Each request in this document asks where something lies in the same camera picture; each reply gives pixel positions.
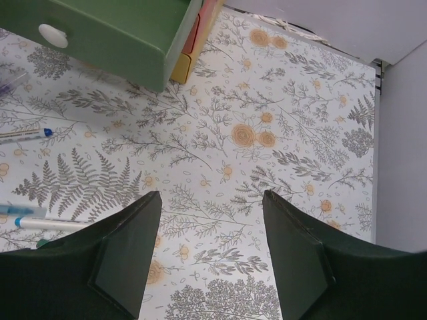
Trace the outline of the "green top drawer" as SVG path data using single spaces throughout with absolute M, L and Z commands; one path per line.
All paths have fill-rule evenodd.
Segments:
M 1 28 L 162 92 L 203 1 L 2 1 Z

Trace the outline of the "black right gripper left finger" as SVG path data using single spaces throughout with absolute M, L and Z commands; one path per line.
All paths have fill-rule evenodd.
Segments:
M 152 191 L 38 249 L 1 254 L 2 319 L 137 319 L 161 217 Z

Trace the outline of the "blue long nib marker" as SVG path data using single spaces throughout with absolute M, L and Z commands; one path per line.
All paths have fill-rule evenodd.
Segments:
M 53 135 L 51 129 L 42 128 L 29 131 L 2 133 L 0 143 L 2 145 L 8 143 L 18 143 L 22 141 L 30 141 L 34 139 L 44 139 Z

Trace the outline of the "yellow bottom drawer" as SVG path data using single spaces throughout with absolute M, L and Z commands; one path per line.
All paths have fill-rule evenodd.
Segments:
M 180 84 L 185 84 L 189 76 L 191 57 L 188 54 L 180 53 L 177 63 L 173 68 L 170 79 Z

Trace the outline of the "red drawer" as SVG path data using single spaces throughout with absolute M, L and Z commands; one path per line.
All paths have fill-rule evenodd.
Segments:
M 187 40 L 181 51 L 182 53 L 190 54 L 193 51 L 194 43 L 197 37 L 197 30 L 199 28 L 199 22 L 200 22 L 200 14 L 198 14 L 195 19 L 193 27 L 191 28 L 191 31 L 189 32 Z

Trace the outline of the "green red yellow drawer box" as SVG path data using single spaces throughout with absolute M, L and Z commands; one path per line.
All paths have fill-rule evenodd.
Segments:
M 193 51 L 188 54 L 191 57 L 189 76 L 195 67 L 203 46 L 207 41 L 207 38 L 211 32 L 212 27 L 214 26 L 214 23 L 216 22 L 220 11 L 222 10 L 224 2 L 224 0 L 208 0 L 205 1 L 199 10 L 198 14 L 200 14 L 200 22 L 199 28 L 197 30 L 197 37 L 194 43 Z

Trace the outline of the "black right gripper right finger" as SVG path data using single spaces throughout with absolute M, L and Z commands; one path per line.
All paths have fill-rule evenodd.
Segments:
M 273 191 L 264 223 L 284 319 L 425 319 L 426 253 L 348 235 Z

